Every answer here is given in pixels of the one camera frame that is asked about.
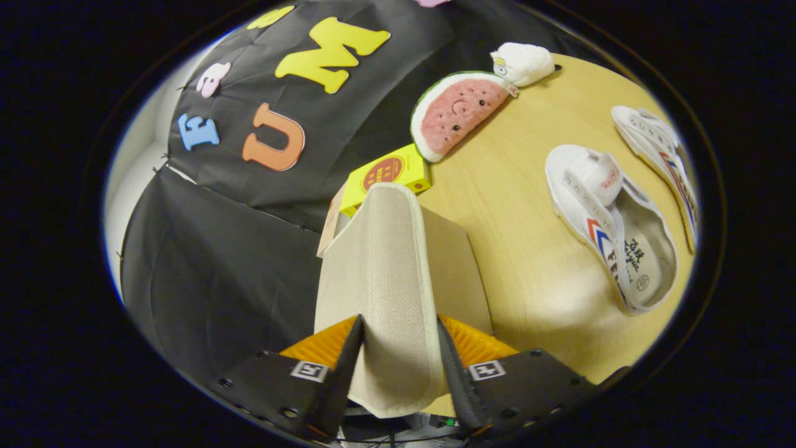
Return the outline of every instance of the black fabric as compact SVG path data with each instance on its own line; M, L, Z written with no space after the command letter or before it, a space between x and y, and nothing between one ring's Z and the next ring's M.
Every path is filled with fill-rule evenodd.
M490 52L506 41L542 45L609 66L593 49L513 2L457 0L437 8L408 0L290 4L296 8L267 28L249 30L248 22L242 24L199 64L174 111L170 162L199 185L316 232L352 170L412 142L409 117L416 101L447 74L491 72ZM309 32L329 17L392 36L368 56L348 49L359 65L343 68L349 78L335 94L295 75L277 78L275 69L287 54L318 48ZM196 85L202 74L210 65L226 62L232 67L218 91L201 97ZM252 119L262 103L305 132L303 153L286 171L244 162L241 156L250 133L277 149L287 143L284 134L268 126L254 128ZM219 144L187 151L177 125L182 114L212 119Z
M458 0L433 9L411 1L293 4L264 29L242 23L198 65L174 111L168 162L198 185L163 169L125 238L125 306L153 346L202 384L257 350L279 351L313 333L321 265L315 253L329 201L353 169L411 143L410 114L429 86L456 71L491 71L490 52L506 41L607 66L512 2ZM359 64L345 68L349 78L335 94L302 77L277 78L287 54L318 48L309 31L329 17L392 36L368 56L348 49ZM201 97L200 76L226 62L232 67L216 94ZM305 133L303 152L286 171L242 158L250 133L272 147L287 143L268 126L254 128L262 103ZM219 144L187 151L178 127L183 114L213 120Z
M125 236L125 305L166 359L208 384L313 333L317 248L317 234L163 168Z

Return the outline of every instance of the canvas shoe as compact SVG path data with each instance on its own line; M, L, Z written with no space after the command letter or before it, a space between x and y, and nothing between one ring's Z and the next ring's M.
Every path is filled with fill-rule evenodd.
M623 310L637 315L662 303L674 284L677 252L661 212L616 159L562 145L544 170L553 210L603 262Z
M672 189L685 225L689 250L699 241L699 207L691 183L685 175L683 161L677 155L680 140L666 122L645 109L614 106L611 109L619 135L635 155L661 176Z

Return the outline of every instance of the watermelon slice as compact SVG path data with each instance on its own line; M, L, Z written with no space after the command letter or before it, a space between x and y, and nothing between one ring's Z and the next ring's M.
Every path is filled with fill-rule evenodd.
M439 162L517 88L494 73L459 72L444 77L412 112L411 133L420 154Z

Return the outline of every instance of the yellow cardboard box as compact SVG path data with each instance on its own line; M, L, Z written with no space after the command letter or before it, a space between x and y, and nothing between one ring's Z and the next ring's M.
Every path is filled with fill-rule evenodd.
M346 216L357 213L370 186L379 182L400 183L417 194L431 188L431 172L417 146L414 143L406 145L351 171L345 183L340 212Z

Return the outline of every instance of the wooden table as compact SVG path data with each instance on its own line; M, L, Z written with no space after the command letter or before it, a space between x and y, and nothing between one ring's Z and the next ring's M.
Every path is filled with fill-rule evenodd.
M420 204L467 230L484 284L494 335L517 350L543 348L600 383L632 365L669 323L693 255L677 202L663 179L617 133L611 107L653 97L610 70L554 54L563 67L523 88L440 163ZM622 313L601 261L552 212L544 161L566 143L609 151L657 204L672 232L679 270L669 299L647 314ZM455 415L450 395L425 410Z

